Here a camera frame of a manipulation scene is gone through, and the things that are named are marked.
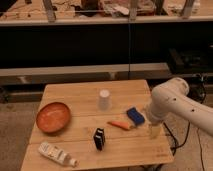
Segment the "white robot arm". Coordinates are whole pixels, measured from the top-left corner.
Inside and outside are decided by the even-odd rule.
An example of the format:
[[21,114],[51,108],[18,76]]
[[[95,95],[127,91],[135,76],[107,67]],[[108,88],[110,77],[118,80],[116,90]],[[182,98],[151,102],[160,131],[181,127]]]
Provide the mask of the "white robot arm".
[[152,125],[159,125],[169,113],[173,113],[213,137],[213,108],[192,100],[188,93],[189,85],[180,77],[155,86],[145,108],[147,119]]

